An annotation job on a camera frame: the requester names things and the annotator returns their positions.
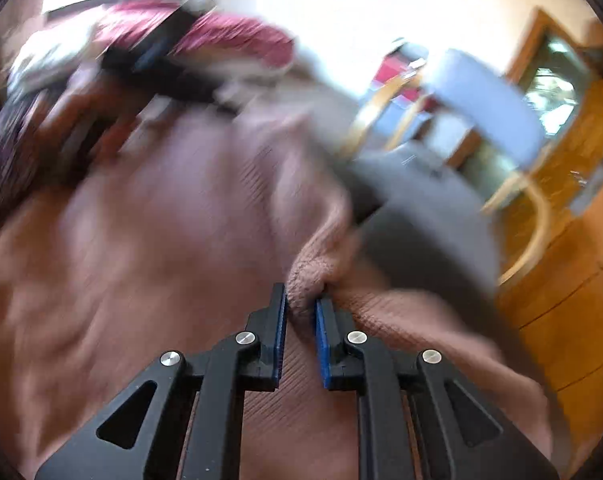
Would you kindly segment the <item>bed with red blanket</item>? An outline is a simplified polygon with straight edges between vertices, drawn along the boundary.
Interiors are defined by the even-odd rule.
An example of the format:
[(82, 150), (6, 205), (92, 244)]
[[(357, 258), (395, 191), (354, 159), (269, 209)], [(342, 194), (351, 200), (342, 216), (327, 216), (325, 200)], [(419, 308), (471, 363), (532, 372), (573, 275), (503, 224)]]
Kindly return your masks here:
[[(169, 0), (117, 3), (98, 22), (95, 42), (103, 46), (133, 46), (177, 7)], [(295, 58), (295, 40), (285, 30), (253, 16), (218, 11), (198, 18), (173, 51), (194, 53), (200, 49), (230, 51), (255, 58), (274, 70), (289, 66)]]

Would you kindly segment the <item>pink knitted sweater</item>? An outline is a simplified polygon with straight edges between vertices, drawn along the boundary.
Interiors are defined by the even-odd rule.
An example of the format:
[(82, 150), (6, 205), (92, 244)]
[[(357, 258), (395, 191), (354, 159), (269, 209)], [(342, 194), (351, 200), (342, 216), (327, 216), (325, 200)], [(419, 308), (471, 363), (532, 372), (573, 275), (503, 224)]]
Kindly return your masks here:
[(292, 118), (192, 110), (157, 141), (43, 191), (0, 229), (0, 449), (26, 478), (161, 352), (209, 349), (286, 284), (284, 377), (246, 401), (245, 479), (353, 479), (355, 398), (321, 384), (309, 302), (391, 347), (435, 348), (552, 451), (541, 387), (429, 292), (390, 287), (358, 252), (345, 190)]

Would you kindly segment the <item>wooden wardrobe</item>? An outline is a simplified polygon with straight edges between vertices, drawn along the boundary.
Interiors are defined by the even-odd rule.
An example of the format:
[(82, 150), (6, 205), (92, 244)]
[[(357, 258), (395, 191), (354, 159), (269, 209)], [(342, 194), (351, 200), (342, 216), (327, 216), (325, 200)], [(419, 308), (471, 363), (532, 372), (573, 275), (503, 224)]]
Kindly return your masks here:
[(572, 471), (603, 437), (603, 42), (579, 44), (536, 10), (507, 76), (548, 133), (530, 177), (550, 229), (497, 306), (556, 398), (555, 456)]

